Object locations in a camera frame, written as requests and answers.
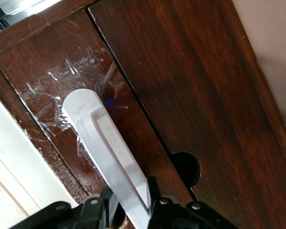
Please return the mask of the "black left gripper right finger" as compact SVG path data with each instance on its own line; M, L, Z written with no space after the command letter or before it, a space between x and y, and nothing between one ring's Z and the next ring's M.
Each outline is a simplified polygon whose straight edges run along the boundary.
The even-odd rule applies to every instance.
M149 229L235 229L236 226L201 201L185 207L161 196L155 177L147 178L149 190Z

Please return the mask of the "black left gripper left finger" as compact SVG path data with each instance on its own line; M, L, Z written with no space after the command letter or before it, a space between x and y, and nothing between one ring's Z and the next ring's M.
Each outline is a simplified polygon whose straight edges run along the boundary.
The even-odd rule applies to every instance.
M121 206L106 186L99 196L87 196L77 207L67 202L54 202L13 229L118 229L121 227Z

